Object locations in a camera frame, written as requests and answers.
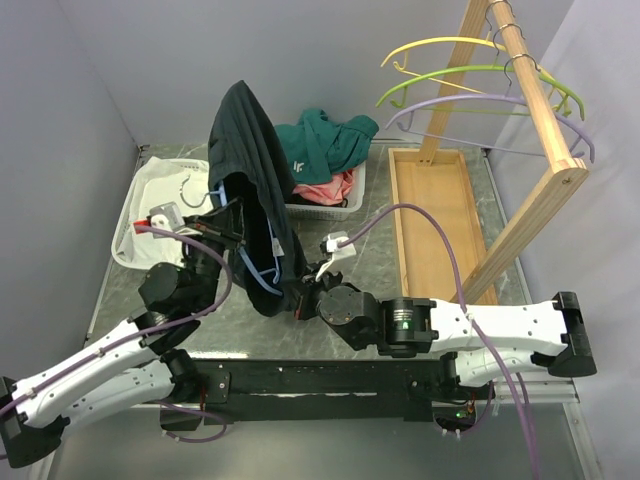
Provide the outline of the dark navy shorts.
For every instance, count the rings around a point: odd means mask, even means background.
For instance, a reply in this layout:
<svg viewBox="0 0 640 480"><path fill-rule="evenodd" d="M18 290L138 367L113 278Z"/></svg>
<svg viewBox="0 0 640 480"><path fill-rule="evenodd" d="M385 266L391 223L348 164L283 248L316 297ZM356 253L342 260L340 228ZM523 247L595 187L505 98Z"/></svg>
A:
<svg viewBox="0 0 640 480"><path fill-rule="evenodd" d="M291 311L306 258L286 202L295 182L280 141L248 84L239 80L223 96L208 139L209 189L244 203L245 246L232 266L261 315Z"/></svg>

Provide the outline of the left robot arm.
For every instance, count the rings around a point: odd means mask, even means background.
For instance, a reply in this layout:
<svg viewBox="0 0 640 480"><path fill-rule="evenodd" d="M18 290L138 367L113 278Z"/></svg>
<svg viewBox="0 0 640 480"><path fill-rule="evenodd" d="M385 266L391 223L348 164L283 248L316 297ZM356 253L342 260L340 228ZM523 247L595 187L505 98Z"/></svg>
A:
<svg viewBox="0 0 640 480"><path fill-rule="evenodd" d="M2 378L1 457L10 467L44 459L73 431L131 406L198 392L197 369L179 346L229 295L218 283L232 277L225 252L244 242L243 203L190 217L166 204L133 228L182 243L182 265L155 264L138 290L143 309L93 344L31 377Z"/></svg>

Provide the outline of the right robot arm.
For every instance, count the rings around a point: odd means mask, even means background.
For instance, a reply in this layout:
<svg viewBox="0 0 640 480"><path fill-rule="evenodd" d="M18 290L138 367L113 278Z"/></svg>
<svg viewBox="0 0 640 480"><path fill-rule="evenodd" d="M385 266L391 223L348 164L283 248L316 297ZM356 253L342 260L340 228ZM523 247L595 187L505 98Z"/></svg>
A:
<svg viewBox="0 0 640 480"><path fill-rule="evenodd" d="M378 300L340 274L309 276L294 316L318 317L353 350L375 346L381 356L453 354L440 391L460 398L503 372L544 369L558 378L592 376L597 367L573 292L524 306L469 305L429 298Z"/></svg>

